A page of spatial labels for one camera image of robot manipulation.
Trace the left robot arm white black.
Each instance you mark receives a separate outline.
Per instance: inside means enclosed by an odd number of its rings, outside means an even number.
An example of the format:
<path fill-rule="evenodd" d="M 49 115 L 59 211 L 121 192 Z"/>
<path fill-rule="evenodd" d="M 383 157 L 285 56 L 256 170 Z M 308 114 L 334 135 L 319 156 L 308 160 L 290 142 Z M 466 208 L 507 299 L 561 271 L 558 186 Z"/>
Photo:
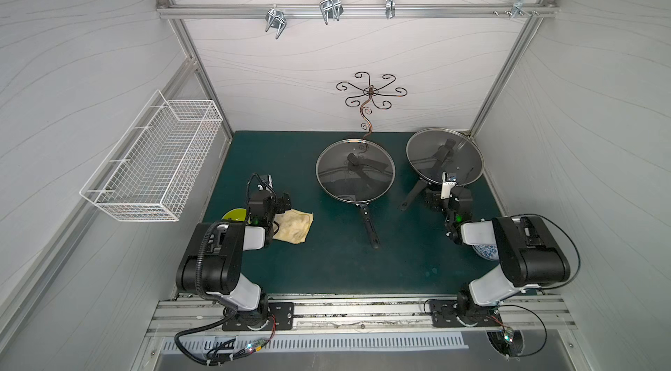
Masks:
<path fill-rule="evenodd" d="M 198 223 L 176 270 L 178 291 L 238 312 L 257 310 L 263 292 L 243 275 L 243 255 L 267 248 L 279 228 L 275 217 L 290 208 L 289 194 L 259 190 L 252 194 L 241 221 Z"/>

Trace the yellow fluffy cloth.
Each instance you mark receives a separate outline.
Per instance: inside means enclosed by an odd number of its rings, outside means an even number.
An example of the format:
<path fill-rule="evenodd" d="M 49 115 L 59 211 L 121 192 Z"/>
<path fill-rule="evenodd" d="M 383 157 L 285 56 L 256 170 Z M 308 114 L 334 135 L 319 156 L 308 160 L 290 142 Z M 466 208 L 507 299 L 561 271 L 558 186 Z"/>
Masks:
<path fill-rule="evenodd" d="M 274 231 L 274 240 L 285 243 L 305 243 L 310 227 L 314 221 L 312 213 L 304 213 L 296 209 L 290 209 L 283 214 L 276 215 L 274 221 L 277 223 Z"/>

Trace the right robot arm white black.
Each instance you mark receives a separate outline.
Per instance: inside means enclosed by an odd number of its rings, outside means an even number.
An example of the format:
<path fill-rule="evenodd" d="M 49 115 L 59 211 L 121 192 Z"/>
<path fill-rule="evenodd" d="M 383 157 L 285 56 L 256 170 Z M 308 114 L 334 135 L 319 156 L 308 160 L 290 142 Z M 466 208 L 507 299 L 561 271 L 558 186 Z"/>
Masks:
<path fill-rule="evenodd" d="M 476 221 L 471 215 L 472 193 L 454 187 L 450 194 L 426 190 L 427 205 L 445 215 L 447 237 L 471 247 L 492 246 L 498 265 L 481 278 L 464 285 L 454 309 L 461 318 L 528 289 L 563 284 L 571 279 L 571 266 L 541 215 L 499 216 Z"/>

